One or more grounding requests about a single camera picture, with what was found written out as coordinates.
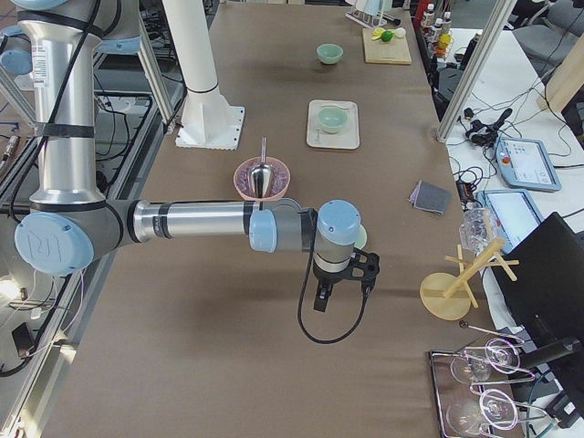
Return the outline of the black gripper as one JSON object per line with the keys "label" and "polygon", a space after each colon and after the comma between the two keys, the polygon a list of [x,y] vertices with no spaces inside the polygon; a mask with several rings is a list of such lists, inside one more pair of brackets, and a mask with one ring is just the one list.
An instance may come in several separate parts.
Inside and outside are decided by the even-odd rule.
{"label": "black gripper", "polygon": [[337,283],[344,280],[347,272],[345,269],[339,272],[329,272],[321,269],[319,266],[314,266],[312,270],[318,281],[313,308],[316,311],[325,312],[329,301],[329,289],[332,289]]}

